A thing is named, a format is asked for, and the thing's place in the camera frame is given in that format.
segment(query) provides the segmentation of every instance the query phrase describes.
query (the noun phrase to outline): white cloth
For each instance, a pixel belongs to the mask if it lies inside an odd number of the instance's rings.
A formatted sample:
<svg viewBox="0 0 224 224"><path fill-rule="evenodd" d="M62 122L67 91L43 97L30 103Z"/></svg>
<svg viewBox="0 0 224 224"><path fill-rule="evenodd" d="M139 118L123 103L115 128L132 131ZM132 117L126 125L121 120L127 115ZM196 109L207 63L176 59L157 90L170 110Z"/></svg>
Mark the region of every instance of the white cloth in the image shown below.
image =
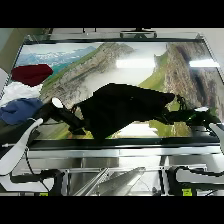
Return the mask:
<svg viewBox="0 0 224 224"><path fill-rule="evenodd" d="M4 87L4 95L0 100L0 107L19 98L38 98L40 96L42 86L43 84L30 87L21 82L12 82L8 86Z"/></svg>

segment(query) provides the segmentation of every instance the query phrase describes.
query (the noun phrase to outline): clothing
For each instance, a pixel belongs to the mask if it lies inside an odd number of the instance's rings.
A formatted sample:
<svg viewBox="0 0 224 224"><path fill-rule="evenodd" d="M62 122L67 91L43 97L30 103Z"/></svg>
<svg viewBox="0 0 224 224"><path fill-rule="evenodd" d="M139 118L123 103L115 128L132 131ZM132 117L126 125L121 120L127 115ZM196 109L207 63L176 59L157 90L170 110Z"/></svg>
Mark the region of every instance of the clothing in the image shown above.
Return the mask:
<svg viewBox="0 0 224 224"><path fill-rule="evenodd" d="M19 66L12 70L12 80L33 87L52 74L53 70L47 64Z"/></svg>
<svg viewBox="0 0 224 224"><path fill-rule="evenodd" d="M37 98L17 99L0 108L0 120L10 125L23 123L43 106Z"/></svg>
<svg viewBox="0 0 224 224"><path fill-rule="evenodd" d="M102 140L133 121L154 119L174 97L173 93L110 83L77 106L81 109L86 129L96 140Z"/></svg>
<svg viewBox="0 0 224 224"><path fill-rule="evenodd" d="M6 105L8 102L20 98L38 98L43 84L35 87L30 87L21 82L12 82L4 87L4 95L0 100L0 107Z"/></svg>

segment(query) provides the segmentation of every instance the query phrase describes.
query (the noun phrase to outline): black cloth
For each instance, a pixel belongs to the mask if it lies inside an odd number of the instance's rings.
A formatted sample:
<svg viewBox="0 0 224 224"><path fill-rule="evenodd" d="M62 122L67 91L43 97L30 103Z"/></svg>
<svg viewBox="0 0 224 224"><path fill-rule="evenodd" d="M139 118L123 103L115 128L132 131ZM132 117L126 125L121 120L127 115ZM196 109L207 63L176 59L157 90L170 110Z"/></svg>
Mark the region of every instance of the black cloth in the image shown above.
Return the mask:
<svg viewBox="0 0 224 224"><path fill-rule="evenodd" d="M79 103L86 129L102 140L133 121L148 121L161 114L173 101L173 93L110 83Z"/></svg>

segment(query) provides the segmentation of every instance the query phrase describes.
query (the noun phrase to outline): grassy hillside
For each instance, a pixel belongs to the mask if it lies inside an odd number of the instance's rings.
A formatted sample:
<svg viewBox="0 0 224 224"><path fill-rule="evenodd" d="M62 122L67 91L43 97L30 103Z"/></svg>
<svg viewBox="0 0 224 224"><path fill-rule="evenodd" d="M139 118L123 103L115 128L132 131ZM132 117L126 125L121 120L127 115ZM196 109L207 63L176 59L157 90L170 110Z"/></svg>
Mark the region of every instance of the grassy hillside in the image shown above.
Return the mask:
<svg viewBox="0 0 224 224"><path fill-rule="evenodd" d="M80 64L83 64L87 60L89 60L90 58L92 58L98 51L100 51L100 49L102 48L102 45L100 45L96 50L94 50L94 51L90 52L89 54L87 54L87 55L83 56L82 58L80 58L80 60L75 61L75 62L71 63L70 65L66 66L64 69L62 69L61 71L59 71L57 74L55 74L51 78L45 80L45 82L43 83L43 87L41 89L41 94L46 93L48 91L48 89L50 89L53 86L53 84L57 80L59 80L70 69L73 69L76 66L78 66Z"/></svg>
<svg viewBox="0 0 224 224"><path fill-rule="evenodd" d="M158 69L153 72L153 74L143 81L139 87L145 89L153 89L160 92L165 92L165 75L167 70L167 52L161 56L156 56L158 63ZM177 111L179 109L179 104L176 100L172 101L168 105L170 111ZM156 120L149 121L149 125L152 128L158 130L158 135L161 137L172 137L172 136L189 136L189 127L182 122L175 123L174 125L165 125Z"/></svg>

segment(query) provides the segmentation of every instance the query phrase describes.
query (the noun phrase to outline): dark red cloth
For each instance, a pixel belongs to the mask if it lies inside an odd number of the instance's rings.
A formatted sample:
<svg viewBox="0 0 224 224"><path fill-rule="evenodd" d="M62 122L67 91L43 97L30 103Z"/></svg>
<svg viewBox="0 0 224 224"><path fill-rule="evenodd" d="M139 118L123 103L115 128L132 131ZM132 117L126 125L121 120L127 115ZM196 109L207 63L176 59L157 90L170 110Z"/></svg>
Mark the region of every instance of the dark red cloth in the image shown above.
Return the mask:
<svg viewBox="0 0 224 224"><path fill-rule="evenodd" d="M53 70L47 64L19 66L12 70L12 80L33 87L52 74Z"/></svg>

